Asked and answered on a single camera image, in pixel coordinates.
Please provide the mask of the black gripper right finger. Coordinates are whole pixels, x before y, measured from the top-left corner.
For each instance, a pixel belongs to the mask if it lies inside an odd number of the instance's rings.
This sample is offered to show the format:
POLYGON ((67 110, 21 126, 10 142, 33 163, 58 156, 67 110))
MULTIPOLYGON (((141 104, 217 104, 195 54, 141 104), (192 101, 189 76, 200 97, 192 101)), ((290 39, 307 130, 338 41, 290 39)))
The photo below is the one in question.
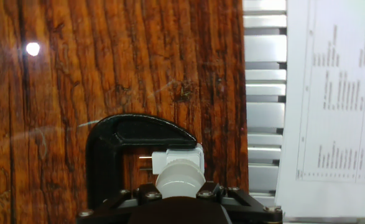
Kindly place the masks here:
POLYGON ((205 182, 196 198, 217 205, 229 223, 282 223, 280 207, 267 207, 239 187, 205 182))

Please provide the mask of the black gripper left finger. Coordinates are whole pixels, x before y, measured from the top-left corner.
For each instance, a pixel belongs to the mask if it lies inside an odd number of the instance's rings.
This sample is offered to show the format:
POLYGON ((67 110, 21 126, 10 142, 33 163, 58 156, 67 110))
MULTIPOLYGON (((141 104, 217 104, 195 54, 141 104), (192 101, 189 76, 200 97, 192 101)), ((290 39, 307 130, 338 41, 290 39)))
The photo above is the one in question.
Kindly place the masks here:
POLYGON ((98 207, 81 211, 76 217, 76 224, 128 223, 132 213, 140 206, 158 200, 162 200, 162 194, 153 183, 143 184, 133 191, 122 189, 98 207))

